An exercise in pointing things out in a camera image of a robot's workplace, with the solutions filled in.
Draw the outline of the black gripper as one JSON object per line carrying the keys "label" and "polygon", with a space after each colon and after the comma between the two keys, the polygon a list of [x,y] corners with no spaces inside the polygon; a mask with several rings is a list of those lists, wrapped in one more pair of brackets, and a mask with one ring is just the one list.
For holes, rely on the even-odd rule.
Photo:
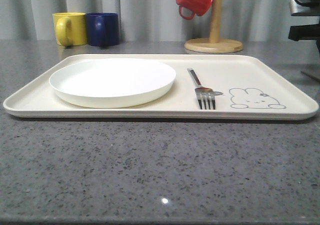
{"label": "black gripper", "polygon": [[[293,17],[320,17],[320,0],[291,0],[290,14]],[[292,41],[316,41],[320,56],[320,22],[307,25],[293,25],[289,29],[288,38]]]}

